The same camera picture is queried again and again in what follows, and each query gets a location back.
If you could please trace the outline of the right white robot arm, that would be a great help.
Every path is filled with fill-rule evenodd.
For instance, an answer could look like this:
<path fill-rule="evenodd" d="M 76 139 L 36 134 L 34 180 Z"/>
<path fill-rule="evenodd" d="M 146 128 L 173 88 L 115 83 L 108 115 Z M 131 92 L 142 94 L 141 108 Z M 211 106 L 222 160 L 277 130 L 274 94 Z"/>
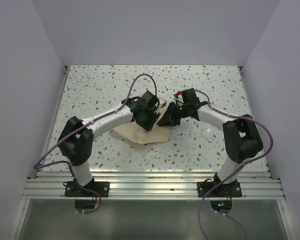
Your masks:
<path fill-rule="evenodd" d="M 174 101 L 169 103 L 157 124 L 160 127 L 175 127 L 181 124 L 181 119 L 193 118 L 223 132 L 227 158 L 214 175 L 213 181 L 202 185 L 202 190 L 209 197 L 219 197 L 223 192 L 230 191 L 236 184 L 245 161 L 255 157 L 263 150 L 264 145 L 252 116 L 224 113 L 213 108 L 209 100 L 200 101 L 197 93 L 203 92 L 194 88 L 177 92 Z"/>

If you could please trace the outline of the beige cloth mat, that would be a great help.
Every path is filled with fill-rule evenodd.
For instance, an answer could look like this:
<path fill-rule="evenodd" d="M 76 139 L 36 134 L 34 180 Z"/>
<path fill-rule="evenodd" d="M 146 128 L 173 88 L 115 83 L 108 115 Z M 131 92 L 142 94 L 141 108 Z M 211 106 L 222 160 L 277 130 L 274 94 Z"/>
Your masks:
<path fill-rule="evenodd" d="M 144 145 L 168 142 L 170 129 L 155 125 L 151 131 L 146 131 L 135 122 L 131 122 L 113 128 L 109 134 L 140 150 Z"/>

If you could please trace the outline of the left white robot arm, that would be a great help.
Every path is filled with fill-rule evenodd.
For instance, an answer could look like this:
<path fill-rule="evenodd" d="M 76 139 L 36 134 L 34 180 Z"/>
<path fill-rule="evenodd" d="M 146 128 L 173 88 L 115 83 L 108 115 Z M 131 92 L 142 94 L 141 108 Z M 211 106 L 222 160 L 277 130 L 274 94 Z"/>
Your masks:
<path fill-rule="evenodd" d="M 149 132 L 161 115 L 159 107 L 159 98 L 146 91 L 142 96 L 123 100 L 102 114 L 84 119 L 71 117 L 61 132 L 58 147 L 70 161 L 69 168 L 77 183 L 85 187 L 94 181 L 88 159 L 95 139 L 118 126 L 132 122 Z"/>

